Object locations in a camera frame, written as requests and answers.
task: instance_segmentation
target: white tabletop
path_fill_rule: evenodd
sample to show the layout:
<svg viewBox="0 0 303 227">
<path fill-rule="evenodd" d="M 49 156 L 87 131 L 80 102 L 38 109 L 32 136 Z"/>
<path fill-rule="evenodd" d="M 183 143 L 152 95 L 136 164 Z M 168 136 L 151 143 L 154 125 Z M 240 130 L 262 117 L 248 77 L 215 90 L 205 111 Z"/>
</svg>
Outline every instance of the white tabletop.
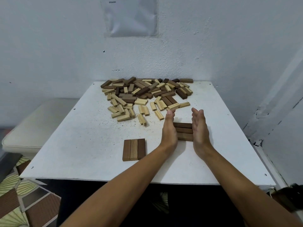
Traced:
<svg viewBox="0 0 303 227">
<path fill-rule="evenodd" d="M 147 106 L 147 126 L 138 118 L 117 122 L 107 107 L 111 104 L 101 91 L 103 81 L 94 82 L 51 135 L 21 177 L 28 179 L 75 179 L 109 181 L 137 161 L 122 161 L 126 139 L 147 141 L 147 153 L 161 140 L 164 120 L 159 121 Z M 186 100 L 204 109 L 214 148 L 248 179 L 259 186 L 275 185 L 267 169 L 248 142 L 225 103 L 208 81 L 189 84 L 194 92 Z M 191 106 L 176 110 L 175 122 L 191 123 Z M 195 154 L 192 142 L 179 141 L 174 154 L 164 163 L 153 183 L 217 185 L 207 165 Z"/>
</svg>

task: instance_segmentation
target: left hand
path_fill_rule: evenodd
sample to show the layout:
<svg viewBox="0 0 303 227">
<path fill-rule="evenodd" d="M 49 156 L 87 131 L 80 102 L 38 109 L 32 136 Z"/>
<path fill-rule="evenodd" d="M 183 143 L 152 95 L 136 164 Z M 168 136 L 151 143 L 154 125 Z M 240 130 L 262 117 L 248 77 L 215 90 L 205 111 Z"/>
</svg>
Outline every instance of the left hand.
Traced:
<svg viewBox="0 0 303 227">
<path fill-rule="evenodd" d="M 178 144 L 177 132 L 173 124 L 175 111 L 176 110 L 168 110 L 166 113 L 160 143 L 160 146 L 165 148 L 169 155 L 175 151 Z"/>
</svg>

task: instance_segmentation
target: pile of wooden blocks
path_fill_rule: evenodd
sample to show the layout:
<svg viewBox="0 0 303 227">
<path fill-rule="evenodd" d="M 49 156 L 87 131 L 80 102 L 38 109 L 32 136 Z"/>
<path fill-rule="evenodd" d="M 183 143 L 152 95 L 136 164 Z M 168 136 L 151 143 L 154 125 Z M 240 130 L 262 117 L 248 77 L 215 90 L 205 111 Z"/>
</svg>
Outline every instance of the pile of wooden blocks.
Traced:
<svg viewBox="0 0 303 227">
<path fill-rule="evenodd" d="M 186 83 L 193 83 L 192 79 L 137 79 L 132 77 L 128 80 L 115 79 L 108 80 L 101 85 L 102 91 L 111 101 L 113 106 L 108 107 L 112 112 L 112 118 L 117 118 L 118 122 L 135 118 L 133 105 L 139 105 L 138 119 L 141 125 L 146 126 L 143 117 L 149 116 L 149 109 L 146 106 L 148 99 L 156 98 L 150 103 L 151 109 L 155 111 L 159 120 L 163 120 L 160 111 L 172 110 L 190 106 L 189 102 L 178 103 L 173 96 L 179 95 L 182 99 L 187 99 L 192 95 L 192 90 Z"/>
<path fill-rule="evenodd" d="M 177 131 L 178 140 L 194 141 L 191 123 L 174 122 L 174 127 Z"/>
<path fill-rule="evenodd" d="M 145 139 L 124 140 L 123 161 L 140 160 L 146 155 Z"/>
</svg>

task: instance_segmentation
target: floor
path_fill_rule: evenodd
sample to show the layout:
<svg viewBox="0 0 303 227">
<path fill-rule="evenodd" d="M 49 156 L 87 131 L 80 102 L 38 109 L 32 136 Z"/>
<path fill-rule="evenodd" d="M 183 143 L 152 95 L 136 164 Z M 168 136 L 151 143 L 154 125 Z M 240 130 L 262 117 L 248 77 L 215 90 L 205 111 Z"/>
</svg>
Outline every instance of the floor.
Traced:
<svg viewBox="0 0 303 227">
<path fill-rule="evenodd" d="M 21 179 L 30 163 L 21 158 L 0 183 L 0 227 L 55 227 L 60 197 Z"/>
</svg>

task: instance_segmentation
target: forearm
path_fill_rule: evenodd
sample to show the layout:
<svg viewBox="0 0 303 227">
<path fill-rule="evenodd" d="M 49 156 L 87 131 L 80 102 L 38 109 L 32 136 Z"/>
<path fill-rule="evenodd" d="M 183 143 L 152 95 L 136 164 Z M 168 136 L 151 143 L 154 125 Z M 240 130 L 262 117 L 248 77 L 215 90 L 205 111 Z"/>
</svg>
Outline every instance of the forearm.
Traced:
<svg viewBox="0 0 303 227">
<path fill-rule="evenodd" d="M 249 226 L 302 226 L 215 149 L 204 160 Z"/>
<path fill-rule="evenodd" d="M 96 191 L 62 227 L 119 226 L 168 157 L 157 147 Z"/>
</svg>

